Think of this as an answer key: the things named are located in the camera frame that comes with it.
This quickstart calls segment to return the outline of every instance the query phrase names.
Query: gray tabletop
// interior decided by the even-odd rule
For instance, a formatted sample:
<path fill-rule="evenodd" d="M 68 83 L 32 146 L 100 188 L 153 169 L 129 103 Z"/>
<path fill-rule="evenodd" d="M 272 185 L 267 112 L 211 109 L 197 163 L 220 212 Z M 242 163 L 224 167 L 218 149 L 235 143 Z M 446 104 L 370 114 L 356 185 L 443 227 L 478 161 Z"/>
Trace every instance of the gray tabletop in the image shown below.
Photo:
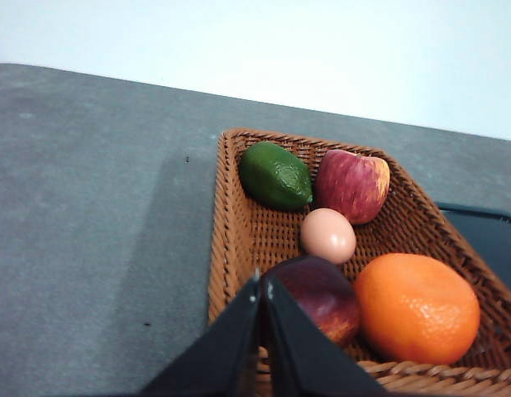
<path fill-rule="evenodd" d="M 511 213 L 511 141 L 0 65 L 0 397 L 135 391 L 206 326 L 217 139 L 377 146 Z"/>

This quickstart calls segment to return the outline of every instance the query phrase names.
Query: red apple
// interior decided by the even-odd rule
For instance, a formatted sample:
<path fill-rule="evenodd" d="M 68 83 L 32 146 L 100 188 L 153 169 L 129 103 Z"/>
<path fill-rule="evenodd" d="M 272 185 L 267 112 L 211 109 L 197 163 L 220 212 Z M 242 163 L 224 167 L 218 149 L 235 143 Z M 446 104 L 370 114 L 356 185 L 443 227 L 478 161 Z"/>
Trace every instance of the red apple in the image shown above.
<path fill-rule="evenodd" d="M 339 149 L 327 151 L 314 184 L 317 206 L 338 211 L 353 225 L 377 216 L 388 187 L 386 161 Z"/>
<path fill-rule="evenodd" d="M 333 342 L 344 347 L 356 335 L 360 312 L 355 290 L 329 261 L 318 256 L 298 256 L 269 269 L 298 305 Z"/>

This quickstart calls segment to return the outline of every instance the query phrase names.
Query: mandarin orange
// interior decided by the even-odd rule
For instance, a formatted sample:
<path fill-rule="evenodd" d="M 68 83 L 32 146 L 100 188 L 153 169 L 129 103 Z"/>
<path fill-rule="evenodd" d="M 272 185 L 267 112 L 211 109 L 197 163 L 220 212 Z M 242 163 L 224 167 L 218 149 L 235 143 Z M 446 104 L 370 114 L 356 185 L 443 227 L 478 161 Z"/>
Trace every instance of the mandarin orange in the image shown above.
<path fill-rule="evenodd" d="M 389 360 L 451 364 L 470 348 L 480 306 L 469 283 L 429 256 L 386 254 L 354 284 L 361 333 Z"/>

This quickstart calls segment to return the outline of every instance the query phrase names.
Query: egg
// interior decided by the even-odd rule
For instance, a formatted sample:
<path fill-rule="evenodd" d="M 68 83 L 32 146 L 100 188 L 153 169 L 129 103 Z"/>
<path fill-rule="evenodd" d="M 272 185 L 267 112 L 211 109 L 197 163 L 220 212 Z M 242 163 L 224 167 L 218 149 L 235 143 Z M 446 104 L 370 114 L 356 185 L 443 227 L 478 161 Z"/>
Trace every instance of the egg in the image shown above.
<path fill-rule="evenodd" d="M 335 265 L 351 259 L 356 247 L 353 226 L 330 208 L 315 209 L 305 217 L 300 241 L 309 255 L 320 256 Z"/>

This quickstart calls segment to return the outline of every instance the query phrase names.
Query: lime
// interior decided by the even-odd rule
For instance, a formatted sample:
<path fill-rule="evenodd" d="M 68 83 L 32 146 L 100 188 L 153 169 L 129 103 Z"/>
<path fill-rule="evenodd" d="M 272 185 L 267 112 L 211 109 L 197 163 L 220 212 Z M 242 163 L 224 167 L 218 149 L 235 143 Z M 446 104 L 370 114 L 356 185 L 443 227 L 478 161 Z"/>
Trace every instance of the lime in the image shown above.
<path fill-rule="evenodd" d="M 261 141 L 246 149 L 239 176 L 244 190 L 268 207 L 294 211 L 313 201 L 307 166 L 275 143 Z"/>

